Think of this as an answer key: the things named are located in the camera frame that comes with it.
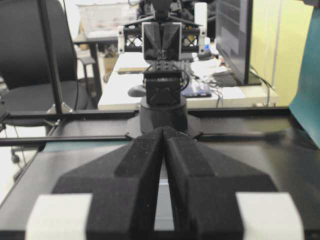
office chair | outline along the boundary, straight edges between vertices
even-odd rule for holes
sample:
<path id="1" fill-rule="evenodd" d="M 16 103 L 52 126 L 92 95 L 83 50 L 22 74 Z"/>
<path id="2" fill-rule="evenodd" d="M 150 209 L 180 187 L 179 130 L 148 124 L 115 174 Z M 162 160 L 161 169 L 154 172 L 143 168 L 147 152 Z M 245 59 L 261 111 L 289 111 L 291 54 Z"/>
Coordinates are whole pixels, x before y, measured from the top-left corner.
<path id="1" fill-rule="evenodd" d="M 67 18 L 58 0 L 46 1 L 63 101 L 74 108 L 77 60 Z M 6 110 L 48 111 L 53 106 L 54 98 L 37 1 L 0 0 L 0 34 L 0 72 L 9 90 L 1 95 Z M 88 57 L 81 59 L 81 62 L 85 67 L 95 63 Z M 87 90 L 82 85 L 78 86 L 77 110 L 94 108 Z M 7 121 L 6 124 L 50 128 L 44 119 L 21 119 Z"/>

computer mouse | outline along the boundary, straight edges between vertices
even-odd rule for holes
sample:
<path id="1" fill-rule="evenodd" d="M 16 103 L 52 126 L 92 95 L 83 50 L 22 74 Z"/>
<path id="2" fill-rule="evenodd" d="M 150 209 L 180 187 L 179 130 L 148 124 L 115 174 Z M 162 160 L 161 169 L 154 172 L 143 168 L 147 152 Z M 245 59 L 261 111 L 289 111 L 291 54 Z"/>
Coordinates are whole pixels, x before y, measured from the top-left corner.
<path id="1" fill-rule="evenodd" d="M 141 98 L 146 95 L 146 89 L 143 85 L 137 85 L 130 88 L 128 95 L 133 98 Z"/>

computer monitor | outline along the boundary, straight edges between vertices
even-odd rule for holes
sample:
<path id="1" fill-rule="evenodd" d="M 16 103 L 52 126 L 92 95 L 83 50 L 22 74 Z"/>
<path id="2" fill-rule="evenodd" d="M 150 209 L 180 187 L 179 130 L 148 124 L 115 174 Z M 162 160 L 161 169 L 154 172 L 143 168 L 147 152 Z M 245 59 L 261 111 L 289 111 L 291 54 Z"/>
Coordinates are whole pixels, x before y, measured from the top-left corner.
<path id="1" fill-rule="evenodd" d="M 257 85 L 250 75 L 253 0 L 217 0 L 216 47 L 239 85 Z"/>

monitor stand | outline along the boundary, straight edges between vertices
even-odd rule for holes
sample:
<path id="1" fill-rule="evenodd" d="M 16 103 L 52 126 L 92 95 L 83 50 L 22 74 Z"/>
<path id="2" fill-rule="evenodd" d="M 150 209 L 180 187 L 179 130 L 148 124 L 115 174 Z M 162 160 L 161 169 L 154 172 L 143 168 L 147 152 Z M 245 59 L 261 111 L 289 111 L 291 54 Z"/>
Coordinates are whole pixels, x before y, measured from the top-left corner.
<path id="1" fill-rule="evenodd" d="M 261 80 L 253 75 L 251 72 L 249 73 L 248 81 L 245 83 L 240 82 L 234 73 L 219 73 L 213 75 L 214 80 L 218 84 L 220 88 L 224 87 L 237 87 L 237 86 L 256 86 L 261 85 Z"/>

black table surface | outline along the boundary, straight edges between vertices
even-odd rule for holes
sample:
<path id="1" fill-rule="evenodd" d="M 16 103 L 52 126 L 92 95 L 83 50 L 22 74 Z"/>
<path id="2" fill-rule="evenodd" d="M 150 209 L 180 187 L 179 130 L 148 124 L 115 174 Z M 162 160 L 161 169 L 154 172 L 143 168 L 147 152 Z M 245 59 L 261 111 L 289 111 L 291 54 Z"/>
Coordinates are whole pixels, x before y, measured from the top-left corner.
<path id="1" fill-rule="evenodd" d="M 320 231 L 320 151 L 292 116 L 217 116 L 203 117 L 201 122 L 206 133 L 221 137 L 200 142 L 269 174 L 279 191 L 291 194 L 305 231 Z M 62 124 L 53 135 L 121 135 L 125 126 L 126 119 L 72 121 Z M 77 149 L 78 143 L 70 144 L 74 148 L 62 151 L 58 146 L 56 151 L 35 157 L 0 207 L 0 239 L 23 239 L 38 195 L 49 194 L 63 173 L 126 142 L 81 149 Z"/>

